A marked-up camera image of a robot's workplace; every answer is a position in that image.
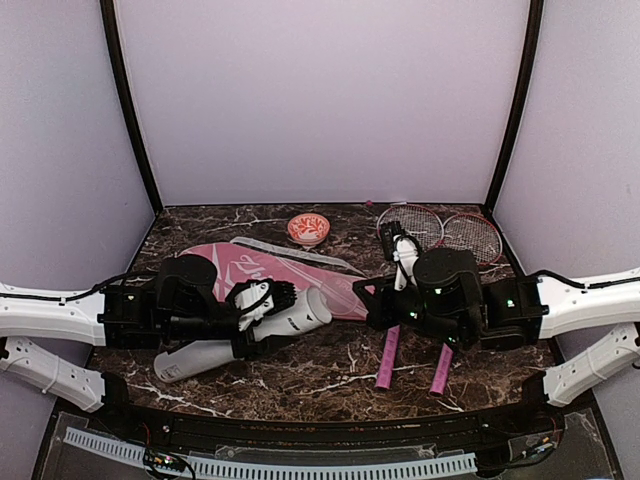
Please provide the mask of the white shuttlecock tube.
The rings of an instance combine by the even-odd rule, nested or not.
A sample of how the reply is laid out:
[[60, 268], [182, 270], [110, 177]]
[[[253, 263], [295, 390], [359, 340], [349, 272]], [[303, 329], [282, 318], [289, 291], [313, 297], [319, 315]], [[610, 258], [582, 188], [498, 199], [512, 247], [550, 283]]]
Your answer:
[[156, 376], [174, 383], [236, 360], [253, 360], [325, 326], [308, 320], [306, 290], [298, 295], [293, 307], [264, 318], [232, 340], [198, 340], [157, 355], [153, 363]]

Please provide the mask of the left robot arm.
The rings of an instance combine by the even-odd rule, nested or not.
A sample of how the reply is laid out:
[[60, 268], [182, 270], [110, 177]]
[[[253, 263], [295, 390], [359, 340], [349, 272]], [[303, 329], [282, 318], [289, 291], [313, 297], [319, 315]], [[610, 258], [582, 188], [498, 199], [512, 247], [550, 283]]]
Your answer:
[[54, 338], [94, 347], [152, 350], [173, 341], [227, 341], [231, 352], [261, 353], [266, 344], [251, 327], [294, 306], [292, 283], [273, 279], [236, 284], [214, 295], [216, 266], [187, 254], [144, 271], [145, 284], [129, 286], [130, 274], [112, 277], [81, 292], [1, 287], [1, 368], [43, 393], [52, 393], [86, 412], [101, 411], [120, 436], [141, 427], [130, 406], [126, 381], [109, 372], [86, 370], [31, 344]]

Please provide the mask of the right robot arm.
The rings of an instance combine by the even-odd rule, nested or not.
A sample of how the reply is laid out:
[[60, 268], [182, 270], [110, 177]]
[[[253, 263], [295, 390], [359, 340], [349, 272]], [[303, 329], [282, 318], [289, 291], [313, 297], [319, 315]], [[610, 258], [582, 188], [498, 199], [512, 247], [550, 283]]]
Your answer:
[[547, 420], [549, 405], [570, 404], [639, 359], [636, 270], [582, 280], [540, 271], [484, 284], [469, 250], [439, 248], [397, 259], [395, 275], [353, 285], [367, 310], [367, 325], [378, 331], [403, 325], [454, 351], [474, 345], [507, 351], [611, 326], [585, 351], [524, 382], [524, 401], [510, 413], [511, 426], [521, 434]]

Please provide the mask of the left red badminton racket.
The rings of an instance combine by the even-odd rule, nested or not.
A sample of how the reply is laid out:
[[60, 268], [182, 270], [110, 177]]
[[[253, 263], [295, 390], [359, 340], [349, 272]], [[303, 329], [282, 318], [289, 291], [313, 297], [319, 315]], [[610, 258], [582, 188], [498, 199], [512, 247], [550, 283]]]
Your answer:
[[[396, 204], [389, 207], [377, 220], [378, 238], [383, 245], [383, 226], [398, 221], [402, 230], [411, 235], [423, 250], [435, 247], [443, 238], [443, 224], [432, 210], [416, 204]], [[383, 356], [380, 363], [376, 387], [388, 390], [391, 386], [394, 362], [400, 337], [400, 327], [387, 330]]]

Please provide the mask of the red badminton racket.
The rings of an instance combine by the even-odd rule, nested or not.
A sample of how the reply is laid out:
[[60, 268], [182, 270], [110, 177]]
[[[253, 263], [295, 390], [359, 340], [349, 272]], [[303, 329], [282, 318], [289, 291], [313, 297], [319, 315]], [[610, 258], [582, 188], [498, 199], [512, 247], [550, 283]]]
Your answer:
[[[389, 207], [377, 220], [378, 238], [383, 245], [383, 226], [398, 221], [402, 230], [411, 235], [423, 250], [435, 247], [443, 238], [443, 224], [432, 210], [416, 204], [396, 204]], [[383, 356], [380, 363], [376, 387], [388, 390], [391, 386], [394, 362], [400, 337], [400, 327], [387, 330]]]
[[[459, 213], [448, 218], [443, 223], [442, 236], [436, 246], [469, 250], [479, 266], [495, 262], [503, 251], [496, 227], [484, 217], [471, 213]], [[443, 344], [429, 389], [430, 396], [441, 397], [444, 394], [453, 357], [453, 350]]]

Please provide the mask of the right red badminton racket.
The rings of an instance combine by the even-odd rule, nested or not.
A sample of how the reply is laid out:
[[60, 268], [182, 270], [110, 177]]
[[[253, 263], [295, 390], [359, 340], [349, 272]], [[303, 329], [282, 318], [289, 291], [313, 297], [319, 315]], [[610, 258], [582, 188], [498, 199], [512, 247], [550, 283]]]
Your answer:
[[[495, 262], [503, 251], [496, 227], [484, 217], [471, 213], [459, 213], [448, 218], [443, 223], [442, 236], [436, 246], [469, 250], [479, 266]], [[453, 357], [453, 350], [443, 344], [429, 389], [430, 396], [441, 397], [444, 394]]]

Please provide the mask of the pink racket bag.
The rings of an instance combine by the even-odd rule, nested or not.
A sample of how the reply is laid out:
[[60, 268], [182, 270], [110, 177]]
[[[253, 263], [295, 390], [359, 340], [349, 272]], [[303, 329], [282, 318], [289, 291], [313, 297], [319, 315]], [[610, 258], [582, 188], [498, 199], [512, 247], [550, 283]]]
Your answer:
[[217, 268], [214, 294], [222, 299], [231, 288], [248, 280], [267, 278], [288, 281], [298, 291], [317, 287], [325, 296], [335, 319], [363, 321], [367, 310], [352, 284], [365, 278], [364, 272], [337, 257], [280, 247], [247, 237], [190, 247], [184, 255], [199, 255]]

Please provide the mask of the red white patterned bowl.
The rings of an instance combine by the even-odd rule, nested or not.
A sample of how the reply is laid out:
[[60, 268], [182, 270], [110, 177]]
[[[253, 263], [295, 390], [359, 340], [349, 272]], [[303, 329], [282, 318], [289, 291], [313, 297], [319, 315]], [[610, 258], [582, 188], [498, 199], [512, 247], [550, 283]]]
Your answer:
[[294, 243], [300, 245], [318, 245], [329, 235], [330, 222], [317, 213], [303, 213], [292, 218], [287, 232]]

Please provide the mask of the left black frame post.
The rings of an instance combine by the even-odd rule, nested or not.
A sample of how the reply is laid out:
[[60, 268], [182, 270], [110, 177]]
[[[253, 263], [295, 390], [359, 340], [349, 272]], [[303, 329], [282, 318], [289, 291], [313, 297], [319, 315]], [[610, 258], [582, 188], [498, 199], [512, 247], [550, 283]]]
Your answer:
[[116, 15], [116, 3], [112, 0], [100, 0], [99, 7], [112, 75], [129, 142], [147, 199], [154, 215], [158, 216], [164, 210], [164, 205], [152, 172], [129, 84]]

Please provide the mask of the black frame post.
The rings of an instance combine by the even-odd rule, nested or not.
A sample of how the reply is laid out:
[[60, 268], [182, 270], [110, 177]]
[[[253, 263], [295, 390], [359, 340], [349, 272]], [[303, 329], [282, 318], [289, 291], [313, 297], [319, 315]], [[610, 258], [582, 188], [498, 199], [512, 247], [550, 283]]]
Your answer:
[[529, 2], [528, 17], [522, 47], [522, 54], [514, 87], [511, 107], [496, 160], [491, 182], [483, 203], [484, 213], [493, 217], [504, 186], [509, 164], [515, 148], [525, 105], [528, 97], [531, 77], [536, 59], [544, 12], [543, 0]]
[[129, 142], [147, 199], [154, 215], [158, 216], [164, 210], [164, 205], [152, 172], [129, 84], [116, 15], [116, 3], [112, 0], [100, 0], [99, 7], [112, 75]]

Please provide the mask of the right black frame post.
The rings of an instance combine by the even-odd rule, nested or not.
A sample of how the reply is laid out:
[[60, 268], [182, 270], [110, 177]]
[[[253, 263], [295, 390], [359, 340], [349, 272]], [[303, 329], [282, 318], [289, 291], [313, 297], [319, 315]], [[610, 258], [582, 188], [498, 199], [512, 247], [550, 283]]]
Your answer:
[[484, 213], [493, 217], [504, 186], [509, 164], [515, 148], [525, 105], [528, 97], [531, 77], [536, 59], [544, 12], [543, 0], [529, 2], [528, 17], [522, 47], [522, 54], [514, 87], [511, 107], [496, 160], [491, 182], [483, 203]]

